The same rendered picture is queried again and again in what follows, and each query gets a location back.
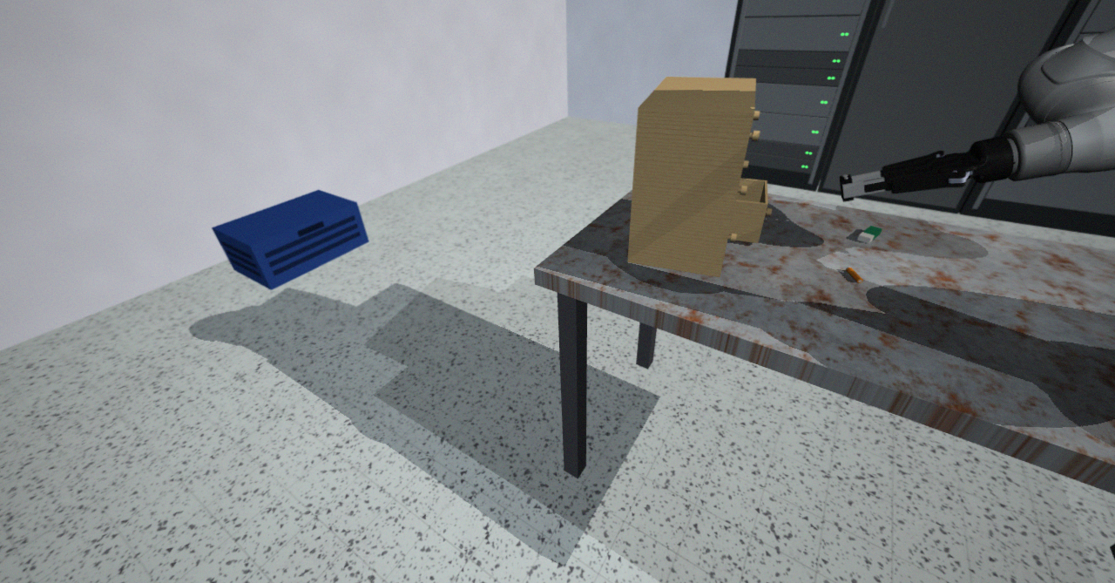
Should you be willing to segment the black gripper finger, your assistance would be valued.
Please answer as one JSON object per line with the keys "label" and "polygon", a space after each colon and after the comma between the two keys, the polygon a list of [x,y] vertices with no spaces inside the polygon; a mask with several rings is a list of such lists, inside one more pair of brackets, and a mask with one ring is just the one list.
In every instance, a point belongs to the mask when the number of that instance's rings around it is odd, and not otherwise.
{"label": "black gripper finger", "polygon": [[903,173],[912,173],[913,171],[922,171],[925,169],[925,167],[934,165],[937,162],[943,162],[947,159],[956,159],[956,158],[958,158],[958,153],[943,155],[943,150],[937,150],[929,155],[925,155],[925,157],[906,159],[903,162],[896,162],[894,165],[882,166],[882,171],[879,171],[879,173],[864,173],[860,175],[851,175],[851,177],[853,182],[862,179],[875,179],[884,177],[884,174],[896,175]]}
{"label": "black gripper finger", "polygon": [[846,200],[856,195],[884,193],[885,190],[892,191],[892,193],[915,193],[917,191],[935,190],[937,187],[963,187],[964,179],[973,174],[973,171],[970,171],[970,173],[959,173],[958,171],[953,171],[953,173],[937,173],[939,167],[962,164],[963,158],[949,159],[925,167],[925,169],[915,171],[914,173],[884,174],[884,177],[849,183],[849,185],[841,185],[841,190],[843,191],[843,198]]}

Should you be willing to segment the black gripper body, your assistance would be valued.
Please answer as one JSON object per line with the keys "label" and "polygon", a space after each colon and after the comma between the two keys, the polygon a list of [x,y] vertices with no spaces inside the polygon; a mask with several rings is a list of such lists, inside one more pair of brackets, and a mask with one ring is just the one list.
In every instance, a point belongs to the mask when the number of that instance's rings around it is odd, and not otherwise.
{"label": "black gripper body", "polygon": [[[991,182],[995,179],[1007,179],[1014,171],[1014,150],[1009,140],[1004,137],[992,139],[980,139],[973,143],[970,150],[959,153],[958,158],[963,158],[962,165],[939,167],[937,173],[970,173],[967,179],[973,178],[978,183]],[[976,177],[978,175],[978,177]]]}

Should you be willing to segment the small wooden chest of drawers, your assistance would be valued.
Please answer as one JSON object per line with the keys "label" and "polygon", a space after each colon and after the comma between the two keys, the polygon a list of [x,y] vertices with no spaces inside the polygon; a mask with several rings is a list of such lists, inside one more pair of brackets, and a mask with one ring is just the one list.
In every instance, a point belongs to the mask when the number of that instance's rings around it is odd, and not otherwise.
{"label": "small wooden chest of drawers", "polygon": [[666,76],[639,105],[628,262],[720,276],[755,87]]}

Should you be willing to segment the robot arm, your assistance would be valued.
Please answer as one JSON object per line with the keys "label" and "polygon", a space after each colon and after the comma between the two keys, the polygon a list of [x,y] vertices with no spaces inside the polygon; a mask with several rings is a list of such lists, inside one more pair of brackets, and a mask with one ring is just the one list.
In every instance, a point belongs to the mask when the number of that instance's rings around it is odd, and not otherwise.
{"label": "robot arm", "polygon": [[1115,171],[1115,27],[1031,60],[1018,96],[1036,124],[1004,134],[1009,179]]}

